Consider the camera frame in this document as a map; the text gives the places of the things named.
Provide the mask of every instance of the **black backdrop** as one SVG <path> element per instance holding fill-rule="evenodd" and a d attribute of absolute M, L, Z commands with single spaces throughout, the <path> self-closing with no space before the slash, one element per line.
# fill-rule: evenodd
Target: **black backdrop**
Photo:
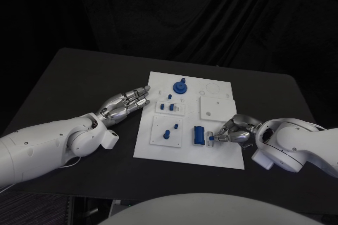
<path fill-rule="evenodd" d="M 338 0 L 4 0 L 3 6 L 3 127 L 62 47 L 286 73 L 317 122 L 338 126 Z M 255 84 L 243 89 L 259 95 Z"/>

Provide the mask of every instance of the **robotic hand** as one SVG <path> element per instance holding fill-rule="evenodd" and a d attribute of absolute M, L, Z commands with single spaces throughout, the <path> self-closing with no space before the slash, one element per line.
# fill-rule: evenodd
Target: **robotic hand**
<path fill-rule="evenodd" d="M 276 164 L 285 170 L 299 172 L 309 161 L 338 178 L 337 135 L 338 129 L 327 130 L 298 119 L 283 118 L 263 123 L 237 114 L 210 140 L 236 142 L 245 149 L 252 146 L 248 140 L 253 137 L 258 151 L 252 159 L 268 170 Z"/>
<path fill-rule="evenodd" d="M 150 86 L 111 97 L 96 114 L 26 127 L 0 138 L 0 186 L 30 180 L 89 155 L 112 149 L 118 135 L 107 128 L 141 109 Z"/>

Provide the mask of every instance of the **white panel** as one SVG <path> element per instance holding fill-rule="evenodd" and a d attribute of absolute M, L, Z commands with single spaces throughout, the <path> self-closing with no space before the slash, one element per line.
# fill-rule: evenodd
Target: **white panel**
<path fill-rule="evenodd" d="M 170 137 L 164 139 L 164 132 L 170 130 Z M 181 147 L 183 119 L 166 116 L 154 116 L 150 144 L 168 147 Z"/>
<path fill-rule="evenodd" d="M 177 94 L 173 91 L 173 85 L 183 77 L 186 78 L 189 89 L 184 94 Z M 143 108 L 134 157 L 245 169 L 239 144 L 214 142 L 213 147 L 194 145 L 194 126 L 203 126 L 204 134 L 207 135 L 207 132 L 217 133 L 224 124 L 219 121 L 201 120 L 200 97 L 207 96 L 232 100 L 232 84 L 196 77 L 151 72 L 148 85 L 151 86 L 151 90 L 147 99 L 151 102 Z M 161 147 L 150 144 L 154 116 L 173 117 L 168 114 L 155 113 L 158 101 L 170 101 L 171 103 L 186 105 L 186 115 L 180 117 L 184 122 L 181 148 Z"/>
<path fill-rule="evenodd" d="M 201 96 L 201 120 L 227 122 L 236 114 L 235 100 Z"/>
<path fill-rule="evenodd" d="M 170 111 L 170 105 L 174 104 L 174 110 Z M 186 114 L 186 105 L 184 104 L 176 104 L 176 103 L 168 103 L 163 101 L 157 101 L 157 107 L 155 107 L 155 112 L 163 113 L 163 114 L 171 114 L 177 116 L 184 116 Z"/>

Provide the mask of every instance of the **white round object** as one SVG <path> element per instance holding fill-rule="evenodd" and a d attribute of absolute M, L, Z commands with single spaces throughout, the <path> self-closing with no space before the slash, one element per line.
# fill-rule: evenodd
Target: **white round object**
<path fill-rule="evenodd" d="M 101 225 L 319 225 L 301 214 L 253 199 L 222 194 L 155 198 L 125 209 Z"/>

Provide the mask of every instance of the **blue knob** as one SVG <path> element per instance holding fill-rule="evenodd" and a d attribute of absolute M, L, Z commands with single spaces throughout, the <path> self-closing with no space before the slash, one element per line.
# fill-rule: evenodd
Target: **blue knob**
<path fill-rule="evenodd" d="M 186 78 L 183 78 L 181 81 L 174 84 L 173 88 L 177 94 L 184 94 L 187 92 Z"/>
<path fill-rule="evenodd" d="M 170 130 L 166 130 L 164 139 L 168 139 L 168 138 L 170 138 Z"/>

